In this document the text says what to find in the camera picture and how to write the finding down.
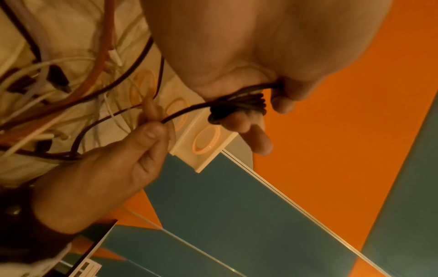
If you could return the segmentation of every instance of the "dark sleeve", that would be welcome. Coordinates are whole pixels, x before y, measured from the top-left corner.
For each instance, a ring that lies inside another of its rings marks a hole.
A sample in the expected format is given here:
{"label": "dark sleeve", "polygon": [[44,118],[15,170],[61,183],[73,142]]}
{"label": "dark sleeve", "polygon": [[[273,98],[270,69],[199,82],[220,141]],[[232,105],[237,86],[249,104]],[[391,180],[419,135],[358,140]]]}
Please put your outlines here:
{"label": "dark sleeve", "polygon": [[76,236],[55,232],[39,222],[30,205],[32,192],[29,184],[0,192],[0,262],[53,258]]}

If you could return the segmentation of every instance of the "orange wall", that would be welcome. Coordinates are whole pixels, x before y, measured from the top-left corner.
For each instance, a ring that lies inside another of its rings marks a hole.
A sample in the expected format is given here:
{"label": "orange wall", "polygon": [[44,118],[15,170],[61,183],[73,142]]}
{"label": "orange wall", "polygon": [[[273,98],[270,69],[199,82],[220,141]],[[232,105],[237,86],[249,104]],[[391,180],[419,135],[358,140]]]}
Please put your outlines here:
{"label": "orange wall", "polygon": [[361,249],[438,88],[438,1],[395,0],[377,38],[289,115],[254,168]]}

